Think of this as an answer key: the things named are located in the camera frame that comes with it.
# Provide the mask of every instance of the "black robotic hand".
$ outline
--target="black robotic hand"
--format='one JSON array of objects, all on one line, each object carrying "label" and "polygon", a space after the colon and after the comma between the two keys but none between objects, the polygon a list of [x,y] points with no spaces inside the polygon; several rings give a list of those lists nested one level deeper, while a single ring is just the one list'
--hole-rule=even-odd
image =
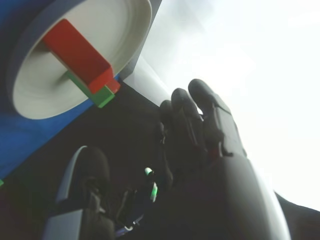
[{"label": "black robotic hand", "polygon": [[166,177],[135,237],[289,240],[280,205],[247,159],[230,109],[201,80],[188,90],[193,100],[176,89],[160,106],[165,167],[155,172]]}]

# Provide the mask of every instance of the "white background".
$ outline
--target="white background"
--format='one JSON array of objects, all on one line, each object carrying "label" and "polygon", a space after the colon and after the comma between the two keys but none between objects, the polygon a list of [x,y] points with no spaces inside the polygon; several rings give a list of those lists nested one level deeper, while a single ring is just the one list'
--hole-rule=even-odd
[{"label": "white background", "polygon": [[275,191],[320,210],[320,1],[163,0],[126,82],[159,105],[194,78]]}]

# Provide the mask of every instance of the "plate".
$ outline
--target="plate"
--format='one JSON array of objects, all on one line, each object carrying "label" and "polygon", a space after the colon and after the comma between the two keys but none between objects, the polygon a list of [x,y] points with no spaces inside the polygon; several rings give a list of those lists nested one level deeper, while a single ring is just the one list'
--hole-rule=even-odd
[{"label": "plate", "polygon": [[66,67],[41,42],[61,19],[68,19],[77,28],[116,75],[146,37],[151,16],[149,0],[53,2],[23,32],[9,61],[6,83],[16,111],[29,119],[45,119],[88,99],[67,77]]}]

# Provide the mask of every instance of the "red block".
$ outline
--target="red block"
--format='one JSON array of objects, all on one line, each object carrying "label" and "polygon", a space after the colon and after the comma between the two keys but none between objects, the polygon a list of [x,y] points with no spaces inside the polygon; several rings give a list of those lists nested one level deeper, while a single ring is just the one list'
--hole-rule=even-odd
[{"label": "red block", "polygon": [[68,20],[57,23],[42,41],[93,94],[104,85],[118,91],[111,65]]}]

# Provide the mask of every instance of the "blue surface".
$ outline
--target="blue surface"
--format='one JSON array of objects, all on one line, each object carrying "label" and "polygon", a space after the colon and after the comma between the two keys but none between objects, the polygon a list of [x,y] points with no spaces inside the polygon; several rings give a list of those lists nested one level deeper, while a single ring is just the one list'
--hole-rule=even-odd
[{"label": "blue surface", "polygon": [[19,35],[52,0],[0,0],[0,179],[18,167],[93,103],[44,120],[30,120],[15,113],[5,90],[5,71]]}]

